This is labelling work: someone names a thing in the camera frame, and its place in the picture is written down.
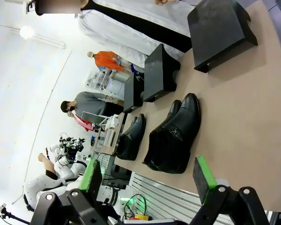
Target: black dress shoe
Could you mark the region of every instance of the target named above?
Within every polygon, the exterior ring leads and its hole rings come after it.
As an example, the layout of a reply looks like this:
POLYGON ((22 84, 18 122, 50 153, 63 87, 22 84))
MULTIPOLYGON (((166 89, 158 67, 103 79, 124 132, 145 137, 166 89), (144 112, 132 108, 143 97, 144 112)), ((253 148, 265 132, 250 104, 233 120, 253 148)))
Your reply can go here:
POLYGON ((135 122, 121 136, 116 156, 123 160, 134 161, 146 129, 146 118, 140 114, 135 122))
POLYGON ((181 107, 181 101, 175 100, 170 108, 167 118, 158 127, 156 127, 149 135, 149 149, 142 163, 146 164, 152 170, 160 171, 152 162, 154 157, 158 156, 158 149, 160 146, 159 139, 156 136, 157 135, 156 133, 158 133, 161 127, 176 115, 180 107, 181 107))
POLYGON ((132 119, 130 126, 132 126, 132 125, 135 123, 136 119, 137 119, 137 117, 135 116, 135 117, 132 119))
POLYGON ((176 115, 156 135, 160 145, 158 156, 153 160, 154 165, 166 173, 184 173, 200 125, 199 100, 195 94, 189 93, 176 115))

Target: woman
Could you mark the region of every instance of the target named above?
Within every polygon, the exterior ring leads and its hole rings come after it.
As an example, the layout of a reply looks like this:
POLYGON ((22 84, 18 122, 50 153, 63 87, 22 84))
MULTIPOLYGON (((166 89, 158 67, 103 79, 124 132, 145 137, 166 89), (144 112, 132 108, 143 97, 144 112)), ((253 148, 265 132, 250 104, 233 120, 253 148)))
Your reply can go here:
POLYGON ((187 23, 192 10, 181 1, 160 7, 152 0, 81 0, 79 27, 94 41, 144 68, 147 56, 161 43, 175 59, 192 47, 187 23))

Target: gray shirt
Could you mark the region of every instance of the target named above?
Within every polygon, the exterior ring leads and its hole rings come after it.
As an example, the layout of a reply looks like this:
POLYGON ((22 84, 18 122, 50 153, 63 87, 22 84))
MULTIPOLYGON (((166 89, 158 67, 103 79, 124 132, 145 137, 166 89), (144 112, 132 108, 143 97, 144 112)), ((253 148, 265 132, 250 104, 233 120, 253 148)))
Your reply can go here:
POLYGON ((102 99, 106 98, 106 95, 100 93, 92 93, 88 91, 80 92, 75 98, 77 101, 77 106, 75 107, 76 115, 81 118, 83 111, 102 115, 106 108, 106 102, 102 99))

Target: desk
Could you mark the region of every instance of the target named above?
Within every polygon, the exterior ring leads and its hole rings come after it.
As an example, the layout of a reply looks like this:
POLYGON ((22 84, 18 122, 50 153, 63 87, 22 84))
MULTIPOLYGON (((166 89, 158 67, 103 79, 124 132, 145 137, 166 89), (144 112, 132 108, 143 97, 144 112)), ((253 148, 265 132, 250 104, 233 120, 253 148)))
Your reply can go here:
POLYGON ((168 186, 197 193, 192 178, 194 159, 203 155, 213 174, 231 187, 256 189, 265 210, 281 211, 281 45, 262 1, 247 9, 259 46, 235 54, 208 74, 194 70, 192 50, 180 60, 177 90, 154 103, 145 102, 127 116, 143 113, 147 127, 135 161, 115 163, 168 186), (183 174, 150 170, 142 161, 149 133, 165 118, 175 99, 195 93, 201 103, 202 124, 183 174))
POLYGON ((97 143, 98 143, 98 137, 99 137, 100 133, 103 132, 100 128, 100 130, 97 133, 97 136, 95 138, 95 144, 94 144, 94 146, 91 146, 91 150, 95 150, 97 152, 105 153, 105 154, 108 154, 108 155, 113 155, 115 153, 116 149, 117 149, 116 144, 117 144, 118 135, 120 133, 120 129, 121 129, 122 124, 123 124, 123 119, 124 119, 124 113, 121 113, 118 116, 118 125, 114 128, 115 135, 114 135, 114 139, 113 139, 111 147, 103 145, 101 148, 96 148, 97 143))

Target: white lab coat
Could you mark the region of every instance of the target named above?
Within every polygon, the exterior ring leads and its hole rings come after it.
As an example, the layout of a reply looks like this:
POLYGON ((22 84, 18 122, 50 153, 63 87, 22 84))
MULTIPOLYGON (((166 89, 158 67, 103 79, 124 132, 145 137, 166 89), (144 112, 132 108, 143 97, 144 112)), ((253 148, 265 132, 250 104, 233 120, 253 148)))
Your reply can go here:
MULTIPOLYGON (((190 37, 187 16, 193 6, 169 2, 163 6, 153 0, 94 0, 95 3, 157 23, 190 37)), ((161 43, 95 10, 83 10, 79 16, 81 31, 122 58, 144 68, 145 59, 161 43)), ((169 45, 166 51, 177 59, 183 53, 169 45)))

